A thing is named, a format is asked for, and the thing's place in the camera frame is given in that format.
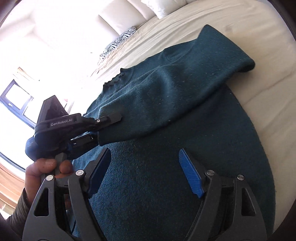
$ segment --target blue gripper pad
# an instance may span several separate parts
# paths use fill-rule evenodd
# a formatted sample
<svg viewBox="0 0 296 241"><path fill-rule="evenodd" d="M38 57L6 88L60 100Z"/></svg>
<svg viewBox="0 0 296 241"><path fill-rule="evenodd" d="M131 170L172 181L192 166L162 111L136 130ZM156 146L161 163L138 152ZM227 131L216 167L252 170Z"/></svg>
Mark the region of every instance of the blue gripper pad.
<svg viewBox="0 0 296 241"><path fill-rule="evenodd" d="M196 194L199 198L201 198L205 193L202 189L201 177L184 149L181 149L179 151L179 162L191 187L192 192Z"/></svg>
<svg viewBox="0 0 296 241"><path fill-rule="evenodd" d="M104 176L108 170L110 163L111 151L108 148L106 148L105 152L98 160L98 163L89 178L89 188L87 190L89 198L91 198L94 194L96 194L99 191L99 188L101 186L101 183L104 179Z"/></svg>

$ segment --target window frame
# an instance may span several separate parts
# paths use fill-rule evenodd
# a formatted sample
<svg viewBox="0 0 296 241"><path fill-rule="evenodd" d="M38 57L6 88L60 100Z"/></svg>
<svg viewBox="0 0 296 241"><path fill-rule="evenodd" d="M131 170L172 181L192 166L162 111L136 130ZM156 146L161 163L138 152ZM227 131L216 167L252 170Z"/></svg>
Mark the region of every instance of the window frame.
<svg viewBox="0 0 296 241"><path fill-rule="evenodd" d="M15 163L13 160L9 159L2 152L0 152L0 157L2 157L2 159L4 159L5 161L7 161L10 165L12 165L13 167L15 167L16 169L19 169L22 172L26 172L26 169L25 168L23 168L19 164Z"/></svg>
<svg viewBox="0 0 296 241"><path fill-rule="evenodd" d="M21 121L25 122L29 127L31 127L32 129L35 128L36 123L34 123L33 121L31 121L28 117L26 117L24 115L29 103L34 99L33 96L31 96L27 91L25 91L22 87L20 87L23 91L25 91L30 97L29 99L23 104L22 108L19 109L18 107L16 107L7 97L6 94L9 92L9 90L12 88L13 85L17 85L18 87L20 87L18 85L18 83L13 79L12 82L10 82L10 84L6 87L6 89L4 90L4 92L1 94L0 96L0 102L2 102L6 108L12 112L16 117L18 117Z"/></svg>

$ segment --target sweater sleeve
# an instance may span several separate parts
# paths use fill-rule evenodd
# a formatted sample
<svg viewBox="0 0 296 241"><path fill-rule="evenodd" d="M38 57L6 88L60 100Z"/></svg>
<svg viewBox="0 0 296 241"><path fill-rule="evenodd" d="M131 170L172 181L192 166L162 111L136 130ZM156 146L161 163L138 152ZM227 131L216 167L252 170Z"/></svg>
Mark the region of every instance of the sweater sleeve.
<svg viewBox="0 0 296 241"><path fill-rule="evenodd" d="M27 200L27 193L25 189L20 196L17 206L13 214L6 220L12 230L22 238L22 233L24 231L25 223L27 220L27 216L30 210L30 205Z"/></svg>

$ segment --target bed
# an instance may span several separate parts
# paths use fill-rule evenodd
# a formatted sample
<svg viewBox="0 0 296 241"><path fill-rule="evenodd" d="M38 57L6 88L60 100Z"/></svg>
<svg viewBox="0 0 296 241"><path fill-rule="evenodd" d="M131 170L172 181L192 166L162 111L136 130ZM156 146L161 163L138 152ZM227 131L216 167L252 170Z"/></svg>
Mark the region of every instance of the bed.
<svg viewBox="0 0 296 241"><path fill-rule="evenodd" d="M253 71L235 74L228 86L252 120L268 157L276 189L277 229L296 198L296 42L291 25L271 6L255 0L197 0L163 19L153 17L149 9L141 10L138 3L143 18L152 18L142 25L138 21L137 32L96 66L71 113L85 113L120 68L193 40L204 25L211 25L256 63Z"/></svg>

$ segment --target dark green sweater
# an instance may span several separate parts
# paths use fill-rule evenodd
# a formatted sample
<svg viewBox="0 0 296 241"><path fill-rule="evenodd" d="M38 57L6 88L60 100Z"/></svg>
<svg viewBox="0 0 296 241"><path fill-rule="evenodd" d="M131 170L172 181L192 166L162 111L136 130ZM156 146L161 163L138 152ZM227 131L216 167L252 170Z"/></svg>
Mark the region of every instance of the dark green sweater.
<svg viewBox="0 0 296 241"><path fill-rule="evenodd" d="M183 240L200 200L179 165L181 148L222 176L243 174L271 233L271 169L252 122L225 84L233 73L254 66L238 46L206 25L197 39L121 69L104 84L85 116L117 111L123 116L100 131L100 145L111 150L112 162L91 199L108 240ZM101 149L74 160L75 168L84 168Z"/></svg>

